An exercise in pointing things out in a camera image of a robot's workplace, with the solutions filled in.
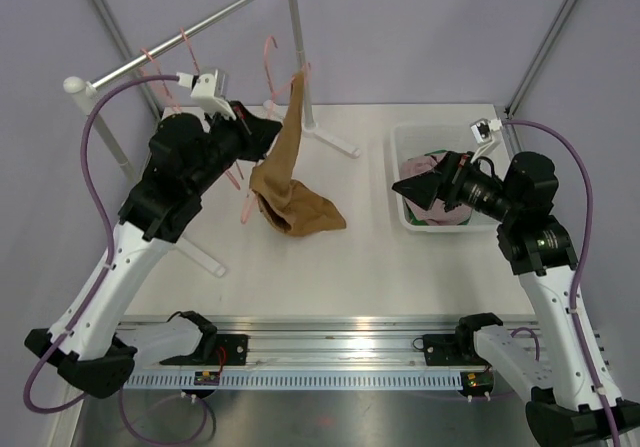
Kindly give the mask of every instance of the plastic bin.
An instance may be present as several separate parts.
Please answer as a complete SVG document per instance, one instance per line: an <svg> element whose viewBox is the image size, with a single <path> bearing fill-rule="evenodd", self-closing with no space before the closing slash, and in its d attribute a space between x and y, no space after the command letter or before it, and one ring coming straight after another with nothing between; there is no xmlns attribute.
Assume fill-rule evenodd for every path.
<svg viewBox="0 0 640 447"><path fill-rule="evenodd" d="M400 166L407 160L437 150L475 151L477 144L468 125L402 124L391 133L391 155L394 182L400 180ZM502 143L488 157L494 161L496 173L503 176L509 159ZM466 225L413 225L409 209L400 194L395 194L400 223L411 232L464 233L495 231L498 222L479 212L472 212Z"/></svg>

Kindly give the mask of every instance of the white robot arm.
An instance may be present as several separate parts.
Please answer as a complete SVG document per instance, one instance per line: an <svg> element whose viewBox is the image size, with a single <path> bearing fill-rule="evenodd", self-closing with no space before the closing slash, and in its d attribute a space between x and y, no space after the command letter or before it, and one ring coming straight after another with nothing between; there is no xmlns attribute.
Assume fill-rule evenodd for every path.
<svg viewBox="0 0 640 447"><path fill-rule="evenodd" d="M210 131L192 114L160 122L149 142L149 164L118 213L110 265L105 266L105 252L60 319L50 329L32 330L25 340L70 384L98 398L115 393L136 368L172 357L195 362L211 357L217 329L195 312L117 337L115 331L149 272L201 210L202 194L236 160L263 159L282 127L253 116L240 102L227 102L227 76L219 69L173 80L191 90Z"/></svg>
<svg viewBox="0 0 640 447"><path fill-rule="evenodd" d="M499 120L471 125L478 151L447 152L430 172L399 181L393 190L428 210L466 204L496 219L498 244L536 314L551 371L528 356L493 314L464 317L458 352L499 372L527 403L527 420L543 446L578 445L640 426L640 405L623 400L602 358L574 283L578 260L567 231L552 215L558 188L551 160L516 154L500 179L484 157L499 142ZM480 165L490 164L491 173Z"/></svg>

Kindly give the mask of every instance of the cable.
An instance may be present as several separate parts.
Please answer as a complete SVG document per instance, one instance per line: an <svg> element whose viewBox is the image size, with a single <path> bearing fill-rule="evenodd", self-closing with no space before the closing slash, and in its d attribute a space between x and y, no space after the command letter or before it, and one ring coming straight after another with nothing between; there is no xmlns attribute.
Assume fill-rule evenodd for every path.
<svg viewBox="0 0 640 447"><path fill-rule="evenodd" d="M536 361L539 362L540 361L540 339L538 338L538 335L533 331L533 329L530 329L529 327L518 327L517 329L514 329L513 332L511 332L511 337L515 337L520 332L526 332L533 339L533 342L536 344Z"/></svg>
<svg viewBox="0 0 640 447"><path fill-rule="evenodd" d="M75 399L63 405L59 405L57 407L39 407L35 405L31 400L31 389L33 388L33 384L35 383L35 380L40 374L40 371L42 370L44 365L51 358L53 353L58 350L58 347L60 347L64 339L66 339L67 336L73 332L73 328L78 323L78 320L80 319L80 317L82 317L82 314L84 314L84 312L87 310L89 303L91 303L96 293L98 292L98 289L102 285L102 282L107 276L107 273L109 272L110 266L113 263L113 258L115 256L116 249L115 249L115 241L113 239L113 230L111 228L111 222L109 222L109 217L104 208L104 205L102 204L102 201L100 200L100 197L98 196L98 192L96 191L96 188L93 185L93 180L91 179L91 174L89 172L87 148L89 145L89 133L91 132L93 122L96 120L96 117L100 113L100 110L102 109L102 107L104 107L104 105L111 98L113 98L120 92L127 90L130 87L134 87L136 85L140 85L140 84L144 84L144 83L152 82L156 80L171 80L171 81L177 82L178 76L150 75L148 77L133 79L128 82L125 82L124 84L109 91L107 94L105 94L104 97L102 97L96 103L95 107L87 117L87 121L84 124L84 130L82 131L82 141L81 141L81 147L80 147L80 165L82 168L82 176L84 177L84 182L87 186L87 190L89 191L89 195L91 196L91 199L93 200L93 203L95 204L96 209L98 210L98 214L100 215L100 219L102 220L102 225L104 227L104 231L107 237L107 258L105 260L104 267L100 270L100 273L98 274L98 277L96 278L95 282L89 289L89 292L87 293L85 298L82 300L82 302L80 303L80 306L78 307L76 312L73 314L73 316L65 326L65 332L60 334L58 338L52 342L51 347L49 347L49 349L38 360L38 362L36 362L36 365L34 366L33 370L29 374L29 377L27 378L27 381L24 384L24 390L22 391L22 400L25 406L27 407L27 409L29 409L31 412L35 412L37 414L54 414L57 412L62 412L63 410L68 409L69 407L77 404L86 396L86 394L81 394Z"/></svg>
<svg viewBox="0 0 640 447"><path fill-rule="evenodd" d="M167 397L166 399L162 399L161 401L159 401L158 403L165 403L168 401L168 399L176 399L176 398L183 398L182 394L178 394L172 397ZM204 430L205 426L207 425L207 414L210 414L211 411L208 408L207 403L200 399L199 397L192 395L191 396L191 401L195 402L197 401L201 406L202 406L202 422L200 423L200 426L198 427L198 429L186 440L181 440L181 441L177 441L177 442L161 442L158 440L153 440L153 439L149 439L148 437L144 437L142 434L138 433L135 428L133 427L132 422L129 421L129 419L127 418L127 413L124 409L124 390L120 389L118 391L118 410L120 411L120 418L122 419L122 423L124 424L125 428L127 429L127 431L137 440L144 442L146 444L149 445L156 445L156 446L161 446L161 447L165 447L165 446L172 446L172 445L186 445L186 444L190 444L193 441L195 441L200 434L202 433L202 431ZM158 405L153 405L149 410L155 409L156 407L158 407Z"/></svg>
<svg viewBox="0 0 640 447"><path fill-rule="evenodd" d="M495 179L496 178L496 166L493 163L493 160L491 160L489 157L481 156L481 157L478 157L476 159L475 163L479 164L481 160L486 162L487 164L489 164L489 169L491 169L491 178Z"/></svg>
<svg viewBox="0 0 640 447"><path fill-rule="evenodd" d="M580 344L580 349L582 350L582 356L584 357L585 364L587 364L587 369L589 370L591 381L593 382L596 392L598 393L598 398L602 403L602 408L604 410L605 416L607 417L607 423L609 424L609 429L611 430L611 439L613 440L613 445L614 447L620 447L620 433L618 432L618 426L613 416L613 411L609 406L609 401L606 395L598 392L598 390L603 388L603 385L600 381L600 377L598 376L598 369L596 368L593 358L591 357L589 344L587 343L584 329L582 328L582 323L580 322L580 314L578 314L577 310L578 289L580 288L580 280L582 279L582 273L587 261L587 254L589 253L589 244L591 242L591 227L593 224L593 187L591 186L591 178L589 177L589 173L587 172L587 167L584 165L584 162L580 158L577 150L573 147L573 145L571 145L571 142L569 142L565 137L560 135L552 128L528 120L505 120L503 124L533 127L534 129L542 130L543 132L552 135L567 148L573 159L576 161L576 164L578 164L578 168L580 169L580 173L582 174L582 180L584 181L585 190L587 192L587 215L585 218L584 239L582 241L582 250L580 251L580 260L578 261L578 268L573 275L573 280L571 281L571 289L569 291L569 308L571 309L571 319L573 320L573 326L576 330L578 343Z"/></svg>
<svg viewBox="0 0 640 447"><path fill-rule="evenodd" d="M169 318L167 319L167 322L171 322L178 315L182 315L182 311L181 310L178 310L177 312L174 312L173 314L171 314L169 316Z"/></svg>

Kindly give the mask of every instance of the white wall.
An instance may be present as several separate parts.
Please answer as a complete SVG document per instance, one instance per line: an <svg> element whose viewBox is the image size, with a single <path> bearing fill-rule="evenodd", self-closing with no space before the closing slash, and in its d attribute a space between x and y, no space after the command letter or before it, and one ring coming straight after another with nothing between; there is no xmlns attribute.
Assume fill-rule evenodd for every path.
<svg viewBox="0 0 640 447"><path fill-rule="evenodd" d="M118 63L87 0L0 0L0 444L36 446L47 425L22 404L36 357L27 332L63 312L105 246L80 172L83 116L62 89L69 75L92 77ZM138 94L123 94L105 119L129 155L143 158L153 129ZM107 209L115 214L126 182L92 138L90 164ZM53 368L35 387L51 405Z"/></svg>
<svg viewBox="0 0 640 447"><path fill-rule="evenodd" d="M109 0L135 49L173 35L233 0ZM506 103L562 0L299 0L316 103ZM280 84L295 67L287 0L259 0L198 34L203 64L231 73L229 93L268 97L269 34ZM163 68L190 69L186 47Z"/></svg>
<svg viewBox="0 0 640 447"><path fill-rule="evenodd" d="M614 375L640 401L640 0L582 0L520 118L567 136L593 182L595 216L583 289L605 336ZM553 139L524 128L527 149L549 155L560 190L557 217L579 248L585 195L571 157Z"/></svg>

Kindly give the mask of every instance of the white table surface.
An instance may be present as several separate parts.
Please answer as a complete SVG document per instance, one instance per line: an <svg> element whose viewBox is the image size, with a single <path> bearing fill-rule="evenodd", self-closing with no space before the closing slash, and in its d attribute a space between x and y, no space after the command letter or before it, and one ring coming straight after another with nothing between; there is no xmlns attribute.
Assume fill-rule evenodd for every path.
<svg viewBox="0 0 640 447"><path fill-rule="evenodd" d="M347 229L290 238L273 230L257 208L241 225L251 170L243 162L243 190L220 178L185 232L223 263L227 274L215 278L180 252L170 252L142 285L128 315L176 310L284 317L533 314L495 232L412 234L400 225L390 189L394 125L467 125L494 116L493 106L327 105L315 106L314 115L323 128L360 147L362 156L350 159L303 138L294 178L331 199Z"/></svg>

